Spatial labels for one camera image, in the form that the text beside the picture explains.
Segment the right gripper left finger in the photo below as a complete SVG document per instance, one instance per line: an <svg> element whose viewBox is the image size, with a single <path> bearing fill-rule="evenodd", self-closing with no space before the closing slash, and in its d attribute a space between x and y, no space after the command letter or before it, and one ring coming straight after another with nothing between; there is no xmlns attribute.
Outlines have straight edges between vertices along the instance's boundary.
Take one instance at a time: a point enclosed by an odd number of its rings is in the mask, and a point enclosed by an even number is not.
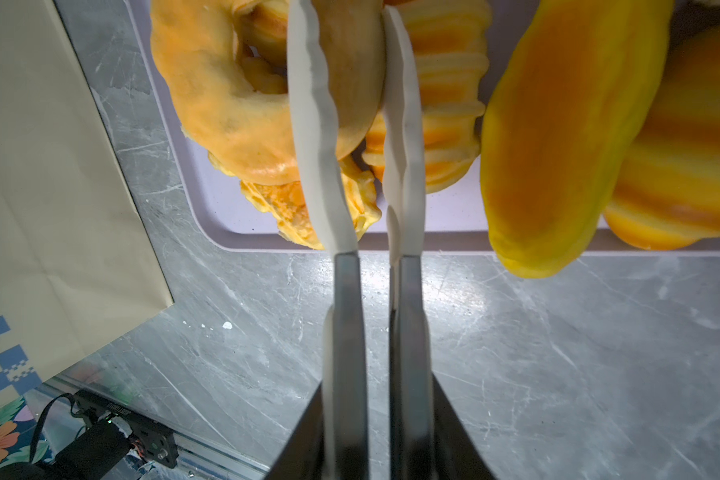
<svg viewBox="0 0 720 480"><path fill-rule="evenodd" d="M313 4L293 1L287 32L291 123L312 226L333 260L324 322L323 378L270 479L367 479L368 392L358 240L336 155L338 113Z"/></svg>

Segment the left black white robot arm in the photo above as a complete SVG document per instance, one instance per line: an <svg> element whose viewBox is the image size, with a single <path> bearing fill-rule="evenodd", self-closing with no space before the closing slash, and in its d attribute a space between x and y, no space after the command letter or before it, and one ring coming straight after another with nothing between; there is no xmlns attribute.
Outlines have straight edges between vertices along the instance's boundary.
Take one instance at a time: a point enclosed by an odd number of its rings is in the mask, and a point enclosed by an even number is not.
<svg viewBox="0 0 720 480"><path fill-rule="evenodd" d="M28 460L0 469L0 479L103 479L134 448L133 442L111 420L93 420L88 430L73 440L48 463L36 461L39 437L52 406L60 399L70 404L70 414L85 418L83 412L75 413L75 397L63 393L51 400L42 410L29 445Z"/></svg>

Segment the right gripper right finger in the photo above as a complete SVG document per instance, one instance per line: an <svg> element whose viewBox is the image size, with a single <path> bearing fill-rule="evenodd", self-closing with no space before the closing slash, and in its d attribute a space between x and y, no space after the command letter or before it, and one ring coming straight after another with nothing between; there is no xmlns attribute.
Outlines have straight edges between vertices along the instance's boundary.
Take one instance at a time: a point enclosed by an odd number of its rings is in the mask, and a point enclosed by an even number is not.
<svg viewBox="0 0 720 480"><path fill-rule="evenodd" d="M432 369L422 261L425 159L418 72L399 10L385 7L384 196L390 261L390 474L394 479L492 479Z"/></svg>

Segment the lilac plastic tray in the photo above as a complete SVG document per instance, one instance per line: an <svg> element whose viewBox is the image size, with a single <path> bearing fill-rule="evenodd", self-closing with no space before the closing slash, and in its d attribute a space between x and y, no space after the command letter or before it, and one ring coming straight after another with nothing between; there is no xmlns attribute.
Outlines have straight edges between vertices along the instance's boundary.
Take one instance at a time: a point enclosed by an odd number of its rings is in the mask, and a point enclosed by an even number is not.
<svg viewBox="0 0 720 480"><path fill-rule="evenodd" d="M538 4L535 1L494 1L491 6L493 22L486 33L491 67L481 82L481 101L490 98ZM206 149L185 136L169 88L151 55L150 4L147 1L129 1L126 7L190 210L200 230L225 250L302 252L303 247L280 236L271 215L258 211L243 196L238 179L214 168ZM492 254L480 195L479 171L479 165L473 165L455 185L428 196L425 251Z"/></svg>

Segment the blue checkered paper bag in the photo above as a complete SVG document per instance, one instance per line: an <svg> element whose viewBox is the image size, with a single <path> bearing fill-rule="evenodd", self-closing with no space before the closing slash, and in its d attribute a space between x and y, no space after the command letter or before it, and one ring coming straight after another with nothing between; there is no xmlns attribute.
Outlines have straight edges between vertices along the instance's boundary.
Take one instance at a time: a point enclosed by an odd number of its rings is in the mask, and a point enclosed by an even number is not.
<svg viewBox="0 0 720 480"><path fill-rule="evenodd" d="M172 302L55 5L0 1L0 408Z"/></svg>

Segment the ring donut fake bread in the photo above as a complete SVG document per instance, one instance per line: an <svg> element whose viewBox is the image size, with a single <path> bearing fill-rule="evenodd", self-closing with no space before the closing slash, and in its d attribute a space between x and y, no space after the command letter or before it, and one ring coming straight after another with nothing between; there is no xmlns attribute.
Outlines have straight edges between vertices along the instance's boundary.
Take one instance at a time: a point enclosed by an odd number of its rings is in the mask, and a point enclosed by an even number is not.
<svg viewBox="0 0 720 480"><path fill-rule="evenodd" d="M266 186L299 178L288 65L246 44L241 1L154 1L151 52L185 134L229 176ZM338 158L364 140L380 107L385 39L380 1L316 1L320 45L339 120Z"/></svg>

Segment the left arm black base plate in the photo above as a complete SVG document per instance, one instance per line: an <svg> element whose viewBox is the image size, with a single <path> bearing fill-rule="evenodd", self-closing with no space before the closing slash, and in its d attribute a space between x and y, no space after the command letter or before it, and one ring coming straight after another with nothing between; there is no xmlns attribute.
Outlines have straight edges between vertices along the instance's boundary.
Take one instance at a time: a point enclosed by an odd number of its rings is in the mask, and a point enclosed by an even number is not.
<svg viewBox="0 0 720 480"><path fill-rule="evenodd" d="M120 418L130 427L128 438L143 459L169 469L177 467L179 453L171 428L90 390L81 389L73 397L77 407L74 416L82 419L87 428Z"/></svg>

